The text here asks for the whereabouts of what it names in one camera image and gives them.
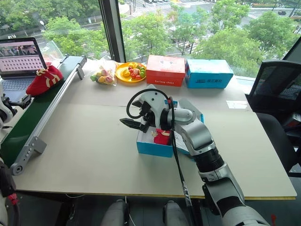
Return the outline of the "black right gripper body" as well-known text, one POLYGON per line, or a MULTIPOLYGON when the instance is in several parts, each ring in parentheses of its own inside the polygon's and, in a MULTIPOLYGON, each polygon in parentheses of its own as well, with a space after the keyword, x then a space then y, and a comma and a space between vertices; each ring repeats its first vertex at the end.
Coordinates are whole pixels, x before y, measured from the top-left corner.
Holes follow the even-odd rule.
POLYGON ((139 115, 145 121, 145 124, 140 125, 140 130, 142 132, 147 132, 149 127, 156 127, 155 114, 151 110, 151 106, 146 101, 144 101, 144 103, 142 104, 139 115))

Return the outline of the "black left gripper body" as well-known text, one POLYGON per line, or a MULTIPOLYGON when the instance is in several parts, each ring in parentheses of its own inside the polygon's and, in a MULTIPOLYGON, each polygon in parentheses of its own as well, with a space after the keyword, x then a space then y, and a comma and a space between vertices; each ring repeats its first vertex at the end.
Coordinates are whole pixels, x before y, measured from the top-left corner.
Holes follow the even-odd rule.
POLYGON ((11 106, 19 106, 22 109, 25 109, 28 105, 30 105, 32 102, 32 96, 31 95, 25 95, 18 101, 11 101, 9 100, 9 104, 11 106))

